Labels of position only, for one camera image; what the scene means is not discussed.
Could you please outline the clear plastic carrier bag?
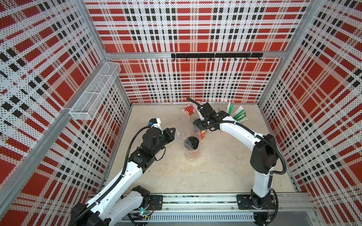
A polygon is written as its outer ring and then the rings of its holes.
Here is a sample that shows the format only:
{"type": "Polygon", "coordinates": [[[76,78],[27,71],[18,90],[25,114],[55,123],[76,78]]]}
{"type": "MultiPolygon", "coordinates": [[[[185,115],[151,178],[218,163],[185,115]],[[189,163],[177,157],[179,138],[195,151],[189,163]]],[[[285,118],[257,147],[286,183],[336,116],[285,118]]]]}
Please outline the clear plastic carrier bag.
{"type": "Polygon", "coordinates": [[[176,126],[175,139],[181,147],[188,161],[194,161],[201,155],[200,130],[195,126],[189,116],[180,119],[176,126]]]}

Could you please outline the red milk tea cup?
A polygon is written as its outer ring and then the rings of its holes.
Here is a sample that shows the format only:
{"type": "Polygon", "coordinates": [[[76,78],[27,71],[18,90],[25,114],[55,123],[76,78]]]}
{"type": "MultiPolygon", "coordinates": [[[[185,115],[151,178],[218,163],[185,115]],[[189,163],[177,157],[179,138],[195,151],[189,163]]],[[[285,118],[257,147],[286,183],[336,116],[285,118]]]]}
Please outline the red milk tea cup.
{"type": "Polygon", "coordinates": [[[184,148],[186,150],[186,156],[189,159],[197,159],[200,156],[199,151],[199,139],[197,137],[188,137],[184,141],[184,148]]]}
{"type": "Polygon", "coordinates": [[[206,136],[207,130],[200,131],[200,139],[203,140],[206,136]]]}

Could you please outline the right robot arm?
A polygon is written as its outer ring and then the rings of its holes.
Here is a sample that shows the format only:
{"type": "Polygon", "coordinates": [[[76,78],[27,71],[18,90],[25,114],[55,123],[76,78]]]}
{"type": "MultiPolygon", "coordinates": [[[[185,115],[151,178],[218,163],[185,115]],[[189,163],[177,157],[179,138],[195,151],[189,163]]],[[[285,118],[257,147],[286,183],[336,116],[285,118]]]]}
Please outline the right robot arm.
{"type": "Polygon", "coordinates": [[[193,124],[201,131],[223,131],[239,140],[251,150],[250,165],[255,171],[254,185],[250,194],[250,205],[262,209],[270,198],[274,167],[279,159],[272,135],[254,132],[237,122],[225,111],[216,112],[209,103],[196,106],[199,119],[193,124]]]}

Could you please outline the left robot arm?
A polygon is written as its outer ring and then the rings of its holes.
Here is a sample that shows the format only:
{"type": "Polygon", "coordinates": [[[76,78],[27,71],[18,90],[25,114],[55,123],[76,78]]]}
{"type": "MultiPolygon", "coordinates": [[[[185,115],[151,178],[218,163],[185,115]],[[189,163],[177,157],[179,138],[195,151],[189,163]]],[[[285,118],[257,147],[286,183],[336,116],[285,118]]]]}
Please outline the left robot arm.
{"type": "Polygon", "coordinates": [[[161,130],[146,126],[143,142],[134,152],[127,149],[122,171],[104,189],[86,204],[78,203],[71,210],[71,226],[113,226],[135,209],[155,208],[150,201],[150,192],[137,186],[126,197],[122,197],[129,186],[156,161],[156,154],[165,150],[174,141],[176,128],[161,130]]]}

